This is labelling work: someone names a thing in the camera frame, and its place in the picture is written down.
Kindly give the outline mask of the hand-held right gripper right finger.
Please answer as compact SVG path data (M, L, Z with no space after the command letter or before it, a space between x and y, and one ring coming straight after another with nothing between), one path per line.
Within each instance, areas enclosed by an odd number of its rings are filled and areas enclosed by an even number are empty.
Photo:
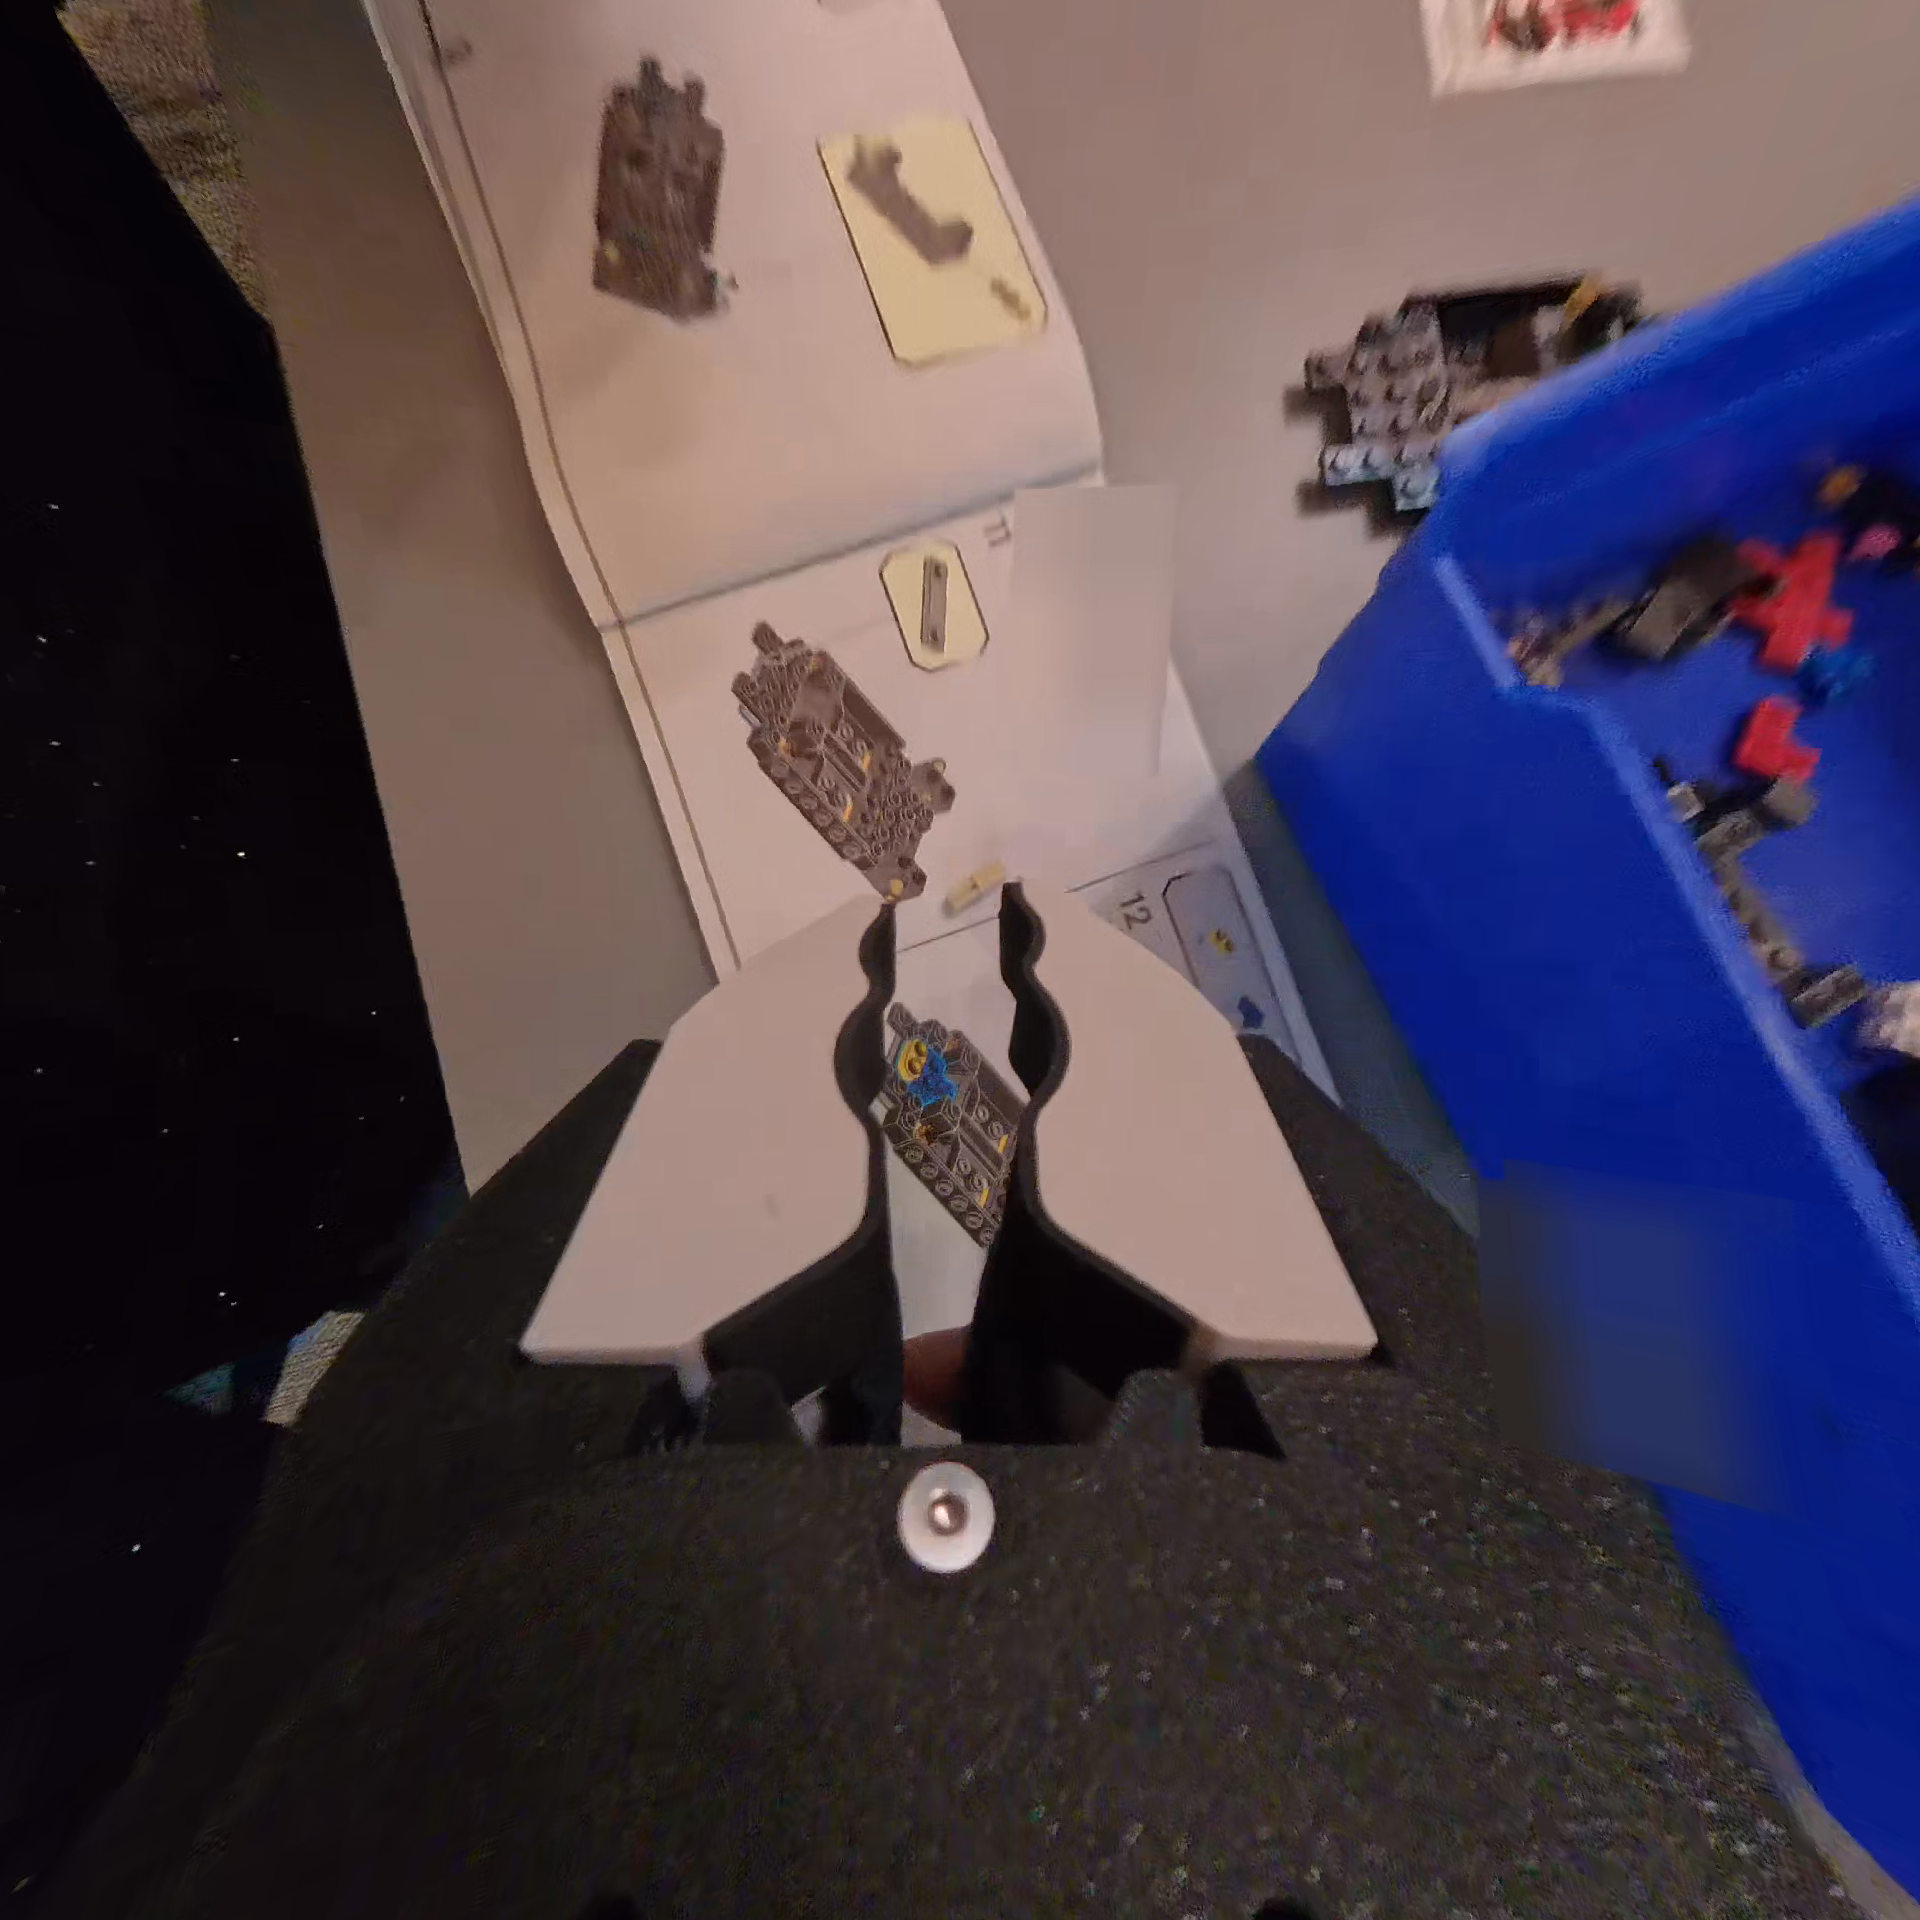
M1244 1043L1165 962L1067 890L998 912L1028 1092L972 1308L960 1434L1063 1436L1060 1383L1114 1405L1140 1375L1366 1364L1380 1331Z

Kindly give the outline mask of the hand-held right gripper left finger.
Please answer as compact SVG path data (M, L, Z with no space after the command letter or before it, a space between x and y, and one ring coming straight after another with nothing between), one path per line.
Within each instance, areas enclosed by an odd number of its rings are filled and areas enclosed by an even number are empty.
M831 1446L894 1446L902 1311L875 1103L898 915L853 903L673 1023L520 1353L725 1375L823 1402Z

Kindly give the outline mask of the large blue plastic bin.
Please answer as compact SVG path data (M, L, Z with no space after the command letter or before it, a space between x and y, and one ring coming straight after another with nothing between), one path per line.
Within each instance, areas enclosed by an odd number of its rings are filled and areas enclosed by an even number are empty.
M1915 202L1470 428L1427 523L1258 768L1479 1176L1548 1451L1661 1480L1827 1814L1915 1895L1915 1057L1803 1025L1686 823L1765 700L1813 814L1739 856L1813 979L1915 985L1915 573L1841 565L1858 692L1722 638L1584 647L1525 613L1789 548L1843 463L1915 486Z

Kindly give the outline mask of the lego instruction booklet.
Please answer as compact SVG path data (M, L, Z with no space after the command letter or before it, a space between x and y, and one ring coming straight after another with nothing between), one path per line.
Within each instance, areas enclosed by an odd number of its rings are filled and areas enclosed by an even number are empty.
M951 1008L1073 888L1325 1092L940 6L366 6L718 979L850 899Z

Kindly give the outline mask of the dark grey lego chassis assembly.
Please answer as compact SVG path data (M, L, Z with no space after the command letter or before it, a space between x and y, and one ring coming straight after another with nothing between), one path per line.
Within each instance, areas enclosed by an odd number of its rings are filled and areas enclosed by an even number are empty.
M1638 283L1571 277L1418 293L1303 362L1301 395L1329 418L1318 479L1427 516L1444 445L1470 420L1647 325Z

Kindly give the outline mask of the pile of loose lego pieces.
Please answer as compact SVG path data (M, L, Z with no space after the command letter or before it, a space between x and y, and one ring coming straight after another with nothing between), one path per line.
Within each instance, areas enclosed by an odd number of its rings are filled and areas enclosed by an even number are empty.
M1523 685L1560 689L1571 661L1603 652L1621 662L1673 668L1726 633L1750 638L1765 673L1789 694L1763 696L1737 725L1732 781L1700 781L1658 759L1669 814L1687 832L1742 939L1793 1022L1803 1031L1850 1018L1868 1057L1915 1061L1915 983L1874 985L1857 968L1818 968L1746 872L1767 839L1816 814L1818 752L1798 734L1803 714L1860 684L1855 613L1837 601L1845 567L1915 575L1915 479L1845 463L1816 488L1816 528L1793 548L1706 535L1679 548L1650 583L1565 614L1513 616L1507 661Z

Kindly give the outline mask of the person's black speckled sweater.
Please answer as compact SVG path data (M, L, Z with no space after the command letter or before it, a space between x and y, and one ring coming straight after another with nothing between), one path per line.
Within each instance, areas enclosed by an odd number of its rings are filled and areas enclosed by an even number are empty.
M2 1866L154 1741L288 1350L398 1274L443 1072L274 331L4 6Z

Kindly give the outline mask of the clear bag with red print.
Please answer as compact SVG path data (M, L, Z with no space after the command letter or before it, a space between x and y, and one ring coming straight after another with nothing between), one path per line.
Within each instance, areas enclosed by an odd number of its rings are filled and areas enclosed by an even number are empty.
M1692 59L1679 2L1420 2L1431 95L1677 76Z

